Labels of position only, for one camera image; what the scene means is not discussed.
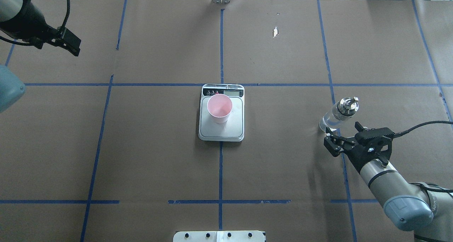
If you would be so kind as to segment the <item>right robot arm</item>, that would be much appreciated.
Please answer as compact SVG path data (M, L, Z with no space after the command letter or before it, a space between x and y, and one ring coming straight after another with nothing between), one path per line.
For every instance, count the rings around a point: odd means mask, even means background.
M326 128L324 146L332 156L345 154L367 184L384 213L399 229L413 232L416 242L451 242L452 190L436 184L409 183L391 164L391 129L363 128L345 138Z

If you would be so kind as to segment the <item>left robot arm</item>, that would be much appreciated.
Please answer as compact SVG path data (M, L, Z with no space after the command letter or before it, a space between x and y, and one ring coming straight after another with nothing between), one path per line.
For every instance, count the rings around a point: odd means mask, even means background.
M47 24L42 12L32 0L0 0L0 28L7 37L1 40L16 46L31 46L39 50L44 44L61 47L77 57L81 39L67 28L70 0L61 26Z

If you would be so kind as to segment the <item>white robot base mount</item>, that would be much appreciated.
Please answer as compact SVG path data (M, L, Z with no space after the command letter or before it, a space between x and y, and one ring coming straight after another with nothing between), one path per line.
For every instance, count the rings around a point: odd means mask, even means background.
M266 242L265 231L229 230L229 231L179 231L173 236L173 242Z

